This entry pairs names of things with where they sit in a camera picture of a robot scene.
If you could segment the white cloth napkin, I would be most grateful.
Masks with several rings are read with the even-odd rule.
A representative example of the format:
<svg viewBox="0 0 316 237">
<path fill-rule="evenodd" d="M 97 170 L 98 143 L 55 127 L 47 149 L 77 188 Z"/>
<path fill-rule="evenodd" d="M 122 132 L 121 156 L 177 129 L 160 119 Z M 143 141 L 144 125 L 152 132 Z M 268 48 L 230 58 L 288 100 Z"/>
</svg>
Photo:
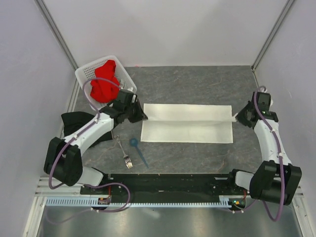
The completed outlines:
<svg viewBox="0 0 316 237">
<path fill-rule="evenodd" d="M 141 141 L 152 143 L 233 142 L 230 105 L 144 104 Z"/>
</svg>

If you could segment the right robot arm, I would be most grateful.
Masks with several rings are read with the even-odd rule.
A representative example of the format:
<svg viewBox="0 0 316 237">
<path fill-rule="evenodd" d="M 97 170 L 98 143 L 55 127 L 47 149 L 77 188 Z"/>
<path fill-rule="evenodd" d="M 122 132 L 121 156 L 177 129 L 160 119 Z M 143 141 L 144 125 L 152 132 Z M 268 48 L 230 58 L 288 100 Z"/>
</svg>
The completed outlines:
<svg viewBox="0 0 316 237">
<path fill-rule="evenodd" d="M 270 111 L 271 96 L 255 91 L 246 106 L 237 114 L 239 123 L 254 130 L 259 141 L 262 163 L 255 173 L 233 169 L 232 179 L 226 182 L 227 191 L 238 194 L 243 189 L 253 199 L 290 205 L 302 177 L 300 167 L 288 158 L 280 135 L 279 120 Z"/>
</svg>

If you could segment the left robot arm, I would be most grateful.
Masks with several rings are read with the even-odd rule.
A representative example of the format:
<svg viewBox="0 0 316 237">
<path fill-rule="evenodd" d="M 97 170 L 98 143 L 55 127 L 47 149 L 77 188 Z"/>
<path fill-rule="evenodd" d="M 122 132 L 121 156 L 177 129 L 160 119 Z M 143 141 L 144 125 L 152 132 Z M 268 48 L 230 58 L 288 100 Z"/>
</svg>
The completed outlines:
<svg viewBox="0 0 316 237">
<path fill-rule="evenodd" d="M 63 139 L 55 137 L 50 141 L 44 164 L 44 171 L 49 175 L 49 187 L 56 189 L 52 180 L 57 179 L 62 185 L 83 184 L 97 194 L 104 194 L 108 190 L 108 181 L 103 179 L 101 171 L 84 167 L 82 155 L 101 136 L 125 120 L 136 123 L 147 118 L 137 95 L 121 89 L 117 98 L 98 110 L 82 128 Z"/>
</svg>

